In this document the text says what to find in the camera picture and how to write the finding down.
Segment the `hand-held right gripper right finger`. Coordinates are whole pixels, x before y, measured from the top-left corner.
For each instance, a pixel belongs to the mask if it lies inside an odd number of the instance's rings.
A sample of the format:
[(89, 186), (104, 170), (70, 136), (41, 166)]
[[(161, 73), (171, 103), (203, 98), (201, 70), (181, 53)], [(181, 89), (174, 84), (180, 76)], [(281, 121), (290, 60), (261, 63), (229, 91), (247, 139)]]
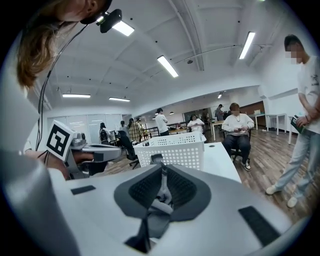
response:
[(209, 205), (212, 193), (201, 179), (185, 172), (180, 165), (167, 166), (167, 187), (172, 197), (171, 222), (195, 219)]

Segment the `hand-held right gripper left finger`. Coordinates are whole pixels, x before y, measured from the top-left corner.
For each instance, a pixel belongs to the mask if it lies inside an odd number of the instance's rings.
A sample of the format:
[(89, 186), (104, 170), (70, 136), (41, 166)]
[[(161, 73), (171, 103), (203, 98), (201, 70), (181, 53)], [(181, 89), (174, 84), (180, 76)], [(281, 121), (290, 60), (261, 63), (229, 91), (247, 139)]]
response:
[(145, 218), (162, 186), (162, 167), (149, 169), (119, 184), (114, 190), (114, 200), (129, 217)]

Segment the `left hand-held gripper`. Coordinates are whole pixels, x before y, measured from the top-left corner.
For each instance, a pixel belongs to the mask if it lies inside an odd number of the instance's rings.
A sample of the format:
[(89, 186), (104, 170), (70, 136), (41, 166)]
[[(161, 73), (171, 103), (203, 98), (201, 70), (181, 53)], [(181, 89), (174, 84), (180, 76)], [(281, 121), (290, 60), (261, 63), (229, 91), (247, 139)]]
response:
[[(117, 146), (87, 144), (84, 133), (77, 132), (57, 120), (51, 124), (46, 148), (63, 162), (71, 179), (88, 178), (89, 175), (103, 173), (108, 161), (118, 159), (122, 155), (122, 149)], [(93, 154), (93, 161), (84, 163), (84, 171), (78, 167), (73, 151)]]

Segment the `person's left hand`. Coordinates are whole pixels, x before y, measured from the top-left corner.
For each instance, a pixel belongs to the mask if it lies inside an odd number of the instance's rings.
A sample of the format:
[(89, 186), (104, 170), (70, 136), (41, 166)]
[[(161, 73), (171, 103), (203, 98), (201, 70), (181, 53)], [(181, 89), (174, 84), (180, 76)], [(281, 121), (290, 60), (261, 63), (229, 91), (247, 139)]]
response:
[(85, 161), (92, 161), (94, 159), (94, 154), (91, 152), (74, 151), (72, 155), (77, 165)]

